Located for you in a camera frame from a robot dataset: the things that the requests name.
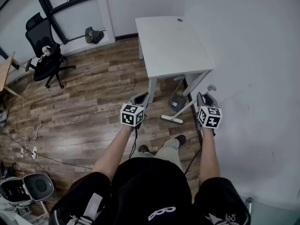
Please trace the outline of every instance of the wooden floor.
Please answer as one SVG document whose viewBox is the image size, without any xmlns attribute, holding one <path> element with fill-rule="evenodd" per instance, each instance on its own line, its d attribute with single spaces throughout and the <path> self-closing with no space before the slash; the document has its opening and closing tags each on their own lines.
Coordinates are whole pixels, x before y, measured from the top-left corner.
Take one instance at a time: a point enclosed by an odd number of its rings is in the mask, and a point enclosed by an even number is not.
<svg viewBox="0 0 300 225">
<path fill-rule="evenodd" d="M 132 95 L 148 91 L 147 72 L 143 60 L 138 57 L 136 38 L 69 56 L 68 65 L 76 65 L 77 68 L 60 73 L 64 89 L 58 86 L 56 79 L 53 79 L 50 89 L 47 89 L 46 80 L 34 82 L 33 74 L 10 85 L 26 101 L 11 95 L 7 97 L 7 125 L 0 128 L 0 131 L 24 145 L 26 128 L 36 128 L 41 121 L 42 127 L 36 140 L 39 154 L 92 168 L 122 126 L 122 104 Z M 184 134 L 187 142 L 180 148 L 179 155 L 185 169 L 200 148 L 192 112 L 188 109 L 181 115 L 183 125 L 160 118 L 162 114 L 174 114 L 167 103 L 176 86 L 171 79 L 158 81 L 154 101 L 146 111 L 148 117 L 138 132 L 137 148 L 146 144 L 150 151 L 156 152 L 168 139 Z M 28 131 L 28 136 L 27 143 L 31 151 L 32 129 Z M 128 159 L 133 141 L 134 134 L 128 141 L 122 161 Z M 0 161 L 5 165 L 16 162 L 16 168 L 27 173 L 44 173 L 29 157 L 29 153 L 23 159 L 20 152 L 18 144 L 0 134 Z M 187 175 L 194 195 L 198 188 L 199 163 L 200 159 L 197 157 Z M 56 187 L 55 194 L 46 200 L 49 209 L 74 181 L 90 172 L 85 168 L 64 165 L 41 156 L 38 164 L 48 171 Z M 25 174 L 18 172 L 17 175 L 22 177 Z M 42 213 L 39 204 L 34 204 L 31 208 L 36 214 Z"/>
</svg>

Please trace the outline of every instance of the power strip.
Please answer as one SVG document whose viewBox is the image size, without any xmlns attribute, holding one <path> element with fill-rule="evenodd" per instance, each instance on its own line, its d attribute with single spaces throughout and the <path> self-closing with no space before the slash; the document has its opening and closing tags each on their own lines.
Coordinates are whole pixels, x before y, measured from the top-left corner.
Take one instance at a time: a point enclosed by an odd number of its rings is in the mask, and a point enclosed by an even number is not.
<svg viewBox="0 0 300 225">
<path fill-rule="evenodd" d="M 25 149 L 21 148 L 21 158 L 24 158 Z"/>
<path fill-rule="evenodd" d="M 32 155 L 31 155 L 33 159 L 36 159 L 36 157 L 37 157 L 37 150 L 38 150 L 38 148 L 36 146 L 34 146 L 33 150 L 32 150 Z"/>
</svg>

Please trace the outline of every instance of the forearm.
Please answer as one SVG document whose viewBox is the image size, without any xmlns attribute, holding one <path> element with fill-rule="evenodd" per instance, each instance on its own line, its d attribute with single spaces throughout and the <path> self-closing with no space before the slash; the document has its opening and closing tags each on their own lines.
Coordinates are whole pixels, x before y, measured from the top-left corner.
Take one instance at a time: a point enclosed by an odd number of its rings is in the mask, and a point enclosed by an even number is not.
<svg viewBox="0 0 300 225">
<path fill-rule="evenodd" d="M 202 131 L 203 142 L 199 170 L 199 185 L 209 178 L 220 177 L 220 167 L 212 129 L 203 128 Z"/>
<path fill-rule="evenodd" d="M 124 125 L 111 144 L 105 149 L 93 167 L 93 172 L 105 174 L 110 181 L 118 169 L 132 127 Z"/>
</svg>

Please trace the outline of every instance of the chair armrest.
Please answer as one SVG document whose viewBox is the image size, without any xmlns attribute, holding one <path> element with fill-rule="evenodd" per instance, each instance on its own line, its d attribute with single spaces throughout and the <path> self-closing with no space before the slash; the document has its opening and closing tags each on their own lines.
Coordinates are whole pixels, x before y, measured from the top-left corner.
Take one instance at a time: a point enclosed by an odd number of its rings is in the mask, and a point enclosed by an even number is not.
<svg viewBox="0 0 300 225">
<path fill-rule="evenodd" d="M 58 43 L 55 43 L 54 46 L 51 48 L 51 51 L 50 51 L 50 55 L 49 55 L 49 56 L 51 56 L 51 55 L 54 54 L 54 53 L 57 53 L 58 50 L 59 50 L 59 48 L 60 48 L 60 45 L 59 45 Z"/>
<path fill-rule="evenodd" d="M 28 72 L 29 67 L 32 68 L 32 69 L 34 69 L 34 70 L 36 69 L 36 67 L 31 64 L 31 60 L 32 60 L 32 58 L 30 58 L 29 61 L 27 62 L 25 72 Z"/>
</svg>

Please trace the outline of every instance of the black wire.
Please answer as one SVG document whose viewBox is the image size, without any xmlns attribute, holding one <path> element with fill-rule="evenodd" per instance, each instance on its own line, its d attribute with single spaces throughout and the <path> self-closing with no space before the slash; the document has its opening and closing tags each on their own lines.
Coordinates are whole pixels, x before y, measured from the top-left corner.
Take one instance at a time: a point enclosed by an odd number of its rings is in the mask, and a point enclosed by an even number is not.
<svg viewBox="0 0 300 225">
<path fill-rule="evenodd" d="M 29 206 L 29 205 L 36 204 L 36 202 L 35 202 L 35 201 L 33 201 L 33 202 L 31 202 L 31 203 L 29 203 L 28 205 L 25 205 L 25 206 L 20 206 L 19 204 L 11 204 L 11 205 L 12 205 L 12 206 L 21 207 L 21 208 L 25 208 L 25 207 L 27 207 L 27 206 Z"/>
<path fill-rule="evenodd" d="M 186 174 L 188 173 L 190 166 L 192 165 L 194 159 L 196 158 L 196 156 L 198 155 L 198 153 L 199 153 L 200 151 L 201 151 L 201 149 L 199 149 L 199 150 L 196 152 L 196 154 L 194 155 L 193 159 L 189 162 L 189 165 L 187 166 L 187 169 L 186 169 L 186 171 L 184 172 L 184 175 L 186 175 Z"/>
<path fill-rule="evenodd" d="M 70 163 L 64 163 L 64 162 L 61 162 L 61 161 L 57 161 L 57 160 L 55 160 L 55 159 L 53 159 L 53 158 L 46 157 L 46 156 L 44 156 L 44 155 L 42 155 L 42 154 L 38 154 L 38 155 L 39 155 L 39 156 L 41 156 L 41 157 L 44 157 L 44 158 L 47 158 L 47 159 L 53 160 L 53 161 L 55 161 L 55 162 L 58 162 L 58 163 L 67 164 L 67 165 L 71 165 L 71 166 L 75 166 L 75 167 L 83 167 L 83 168 L 86 168 L 86 169 L 90 169 L 90 170 L 92 170 L 92 168 L 90 168 L 90 167 L 79 166 L 79 165 L 74 165 L 74 164 L 70 164 Z"/>
<path fill-rule="evenodd" d="M 12 207 L 11 209 L 7 209 L 7 210 L 2 210 L 2 209 L 0 209 L 0 211 L 12 211 L 12 210 L 14 210 L 15 209 L 15 207 Z"/>
<path fill-rule="evenodd" d="M 40 217 L 37 221 L 35 221 L 34 223 L 37 223 L 39 220 L 41 220 L 43 217 Z"/>
<path fill-rule="evenodd" d="M 15 169 L 15 171 L 18 171 L 18 172 L 23 172 L 23 173 L 26 173 L 26 174 L 28 174 L 28 172 L 25 172 L 25 171 L 22 171 L 22 170 L 16 170 L 16 169 Z"/>
<path fill-rule="evenodd" d="M 22 144 L 20 144 L 19 142 L 17 142 L 16 140 L 14 140 L 14 139 L 12 139 L 10 136 L 8 136 L 7 134 L 5 134 L 5 133 L 3 133 L 3 132 L 1 132 L 3 135 L 5 135 L 6 137 L 9 137 L 12 141 L 14 141 L 15 143 L 17 143 L 17 144 L 19 144 L 22 148 L 24 148 L 25 150 L 27 150 Z M 89 168 L 89 167 L 85 167 L 85 166 L 78 166 L 78 165 L 74 165 L 74 164 L 71 164 L 71 163 L 64 163 L 64 162 L 61 162 L 61 161 L 58 161 L 58 160 L 55 160 L 55 159 L 53 159 L 53 158 L 50 158 L 50 157 L 46 157 L 46 156 L 44 156 L 44 155 L 42 155 L 42 154 L 38 154 L 39 156 L 41 156 L 41 157 L 44 157 L 44 158 L 47 158 L 47 159 L 50 159 L 50 160 L 53 160 L 53 161 L 55 161 L 55 162 L 57 162 L 57 163 L 62 163 L 62 164 L 67 164 L 67 165 L 71 165 L 71 166 L 75 166 L 75 167 L 83 167 L 83 168 L 86 168 L 86 169 L 90 169 L 90 170 L 92 170 L 92 168 Z M 49 175 L 49 173 L 40 165 L 40 164 L 38 164 L 36 161 L 34 161 L 41 169 L 43 169 L 43 171 L 45 171 L 47 174 L 48 174 L 48 176 L 50 177 L 50 175 Z"/>
<path fill-rule="evenodd" d="M 135 127 L 135 142 L 132 145 L 132 149 L 131 152 L 129 154 L 129 159 L 132 157 L 133 153 L 135 152 L 135 148 L 136 148 L 136 140 L 137 140 L 137 129 Z"/>
</svg>

